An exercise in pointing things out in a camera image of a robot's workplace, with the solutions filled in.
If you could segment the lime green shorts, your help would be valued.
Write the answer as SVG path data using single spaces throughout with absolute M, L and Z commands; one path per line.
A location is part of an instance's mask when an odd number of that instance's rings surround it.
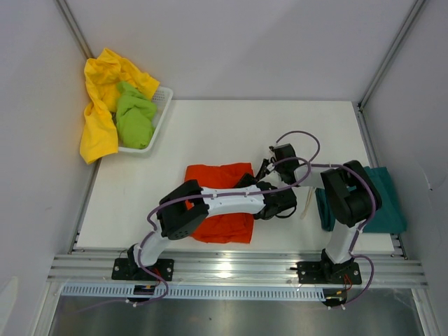
M 115 112 L 116 128 L 122 145 L 132 149 L 145 149 L 154 133 L 153 118 L 157 106 L 128 82 L 117 84 L 120 96 Z

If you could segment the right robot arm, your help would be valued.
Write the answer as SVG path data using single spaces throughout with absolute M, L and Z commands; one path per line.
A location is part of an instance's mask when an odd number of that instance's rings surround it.
M 274 193 L 275 200 L 286 204 L 275 206 L 287 210 L 293 206 L 293 186 L 308 186 L 324 192 L 329 208 L 335 217 L 328 245 L 321 252 L 321 259 L 298 262 L 296 269 L 301 284 L 342 284 L 345 279 L 361 283 L 354 246 L 363 228 L 382 207 L 382 199 L 360 162 L 344 164 L 319 164 L 303 161 L 296 156 L 292 145 L 272 146 L 271 159 L 265 159 L 256 176 L 261 181 L 270 174 L 277 174 L 280 181 L 290 187 Z

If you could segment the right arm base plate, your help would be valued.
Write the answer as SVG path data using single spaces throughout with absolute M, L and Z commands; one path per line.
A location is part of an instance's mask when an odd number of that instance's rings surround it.
M 342 264 L 329 261 L 302 261 L 297 263 L 297 275 L 300 284 L 335 284 L 343 285 L 348 277 L 349 283 L 362 284 L 359 265 L 353 260 Z

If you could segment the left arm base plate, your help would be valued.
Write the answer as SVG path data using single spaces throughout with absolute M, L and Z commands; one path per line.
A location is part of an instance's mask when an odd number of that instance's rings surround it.
M 174 273 L 174 260 L 172 259 L 158 259 L 157 262 L 146 268 L 165 281 L 171 281 Z M 111 273 L 112 280 L 123 281 L 157 281 L 158 278 L 145 272 L 135 262 L 127 258 L 117 258 L 114 260 L 113 269 Z

